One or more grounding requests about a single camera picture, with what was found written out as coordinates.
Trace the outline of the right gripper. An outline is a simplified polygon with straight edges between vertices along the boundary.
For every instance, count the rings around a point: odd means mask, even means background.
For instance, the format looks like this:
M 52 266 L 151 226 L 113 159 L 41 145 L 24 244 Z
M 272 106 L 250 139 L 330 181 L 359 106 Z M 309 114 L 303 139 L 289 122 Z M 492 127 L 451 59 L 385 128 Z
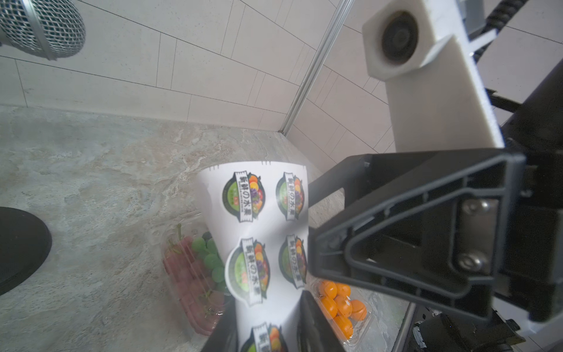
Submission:
M 504 298 L 530 321 L 560 315 L 561 63 L 501 130 L 508 148 L 520 153 L 353 155 L 322 174 L 309 187 L 310 202 L 340 190 L 345 206 L 310 231 L 309 272 L 450 315 L 488 319 L 504 257 Z

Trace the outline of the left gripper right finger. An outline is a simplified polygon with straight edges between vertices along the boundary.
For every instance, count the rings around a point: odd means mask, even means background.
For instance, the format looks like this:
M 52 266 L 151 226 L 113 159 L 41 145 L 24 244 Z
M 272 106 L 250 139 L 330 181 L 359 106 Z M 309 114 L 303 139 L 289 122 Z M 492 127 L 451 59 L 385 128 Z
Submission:
M 321 307 L 309 291 L 305 290 L 301 294 L 299 312 L 299 351 L 345 352 Z

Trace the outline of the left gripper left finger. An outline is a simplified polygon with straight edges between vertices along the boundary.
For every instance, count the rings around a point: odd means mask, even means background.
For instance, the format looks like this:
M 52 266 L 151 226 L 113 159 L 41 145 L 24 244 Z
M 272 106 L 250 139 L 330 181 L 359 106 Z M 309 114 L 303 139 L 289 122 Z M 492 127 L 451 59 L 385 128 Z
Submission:
M 235 301 L 231 300 L 224 314 L 208 337 L 201 352 L 236 352 L 238 348 L 238 332 Z

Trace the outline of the fruit sticker sheet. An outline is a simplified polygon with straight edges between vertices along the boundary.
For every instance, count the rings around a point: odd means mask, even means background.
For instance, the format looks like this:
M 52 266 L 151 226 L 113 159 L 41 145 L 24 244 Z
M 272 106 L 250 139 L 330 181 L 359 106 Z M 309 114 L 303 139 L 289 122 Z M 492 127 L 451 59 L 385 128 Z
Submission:
M 196 201 L 235 300 L 238 351 L 299 351 L 308 281 L 304 165 L 247 161 L 196 177 Z

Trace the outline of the orange fruit box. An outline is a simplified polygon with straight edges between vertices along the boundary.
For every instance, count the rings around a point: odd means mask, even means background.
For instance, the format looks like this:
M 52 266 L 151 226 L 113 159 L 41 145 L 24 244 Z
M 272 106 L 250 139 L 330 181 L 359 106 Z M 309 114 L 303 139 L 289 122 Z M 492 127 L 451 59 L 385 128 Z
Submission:
M 357 287 L 313 279 L 309 290 L 346 351 L 360 351 L 374 320 L 369 296 Z

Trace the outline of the clear grape box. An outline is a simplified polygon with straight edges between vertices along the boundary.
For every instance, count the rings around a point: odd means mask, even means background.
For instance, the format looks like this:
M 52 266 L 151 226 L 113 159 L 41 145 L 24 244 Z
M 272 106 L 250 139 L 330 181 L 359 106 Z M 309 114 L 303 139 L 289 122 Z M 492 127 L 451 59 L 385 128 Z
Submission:
M 180 222 L 166 230 L 160 250 L 180 312 L 196 333 L 211 335 L 233 300 L 211 233 L 196 222 Z

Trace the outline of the black microphone stand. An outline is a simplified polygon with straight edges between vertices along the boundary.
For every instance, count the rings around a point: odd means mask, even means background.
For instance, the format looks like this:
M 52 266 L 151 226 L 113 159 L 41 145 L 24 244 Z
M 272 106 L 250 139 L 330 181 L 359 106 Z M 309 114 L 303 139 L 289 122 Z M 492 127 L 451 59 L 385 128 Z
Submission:
M 15 208 L 1 208 L 1 294 L 29 279 L 45 262 L 52 236 L 44 221 Z

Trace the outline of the glitter microphone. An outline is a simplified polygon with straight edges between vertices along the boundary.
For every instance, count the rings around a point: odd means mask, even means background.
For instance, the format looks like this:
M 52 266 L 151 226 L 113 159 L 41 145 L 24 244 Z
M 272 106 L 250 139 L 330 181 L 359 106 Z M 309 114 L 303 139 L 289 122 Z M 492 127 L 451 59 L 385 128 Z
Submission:
M 78 54 L 86 28 L 72 1 L 4 0 L 1 44 L 50 61 Z

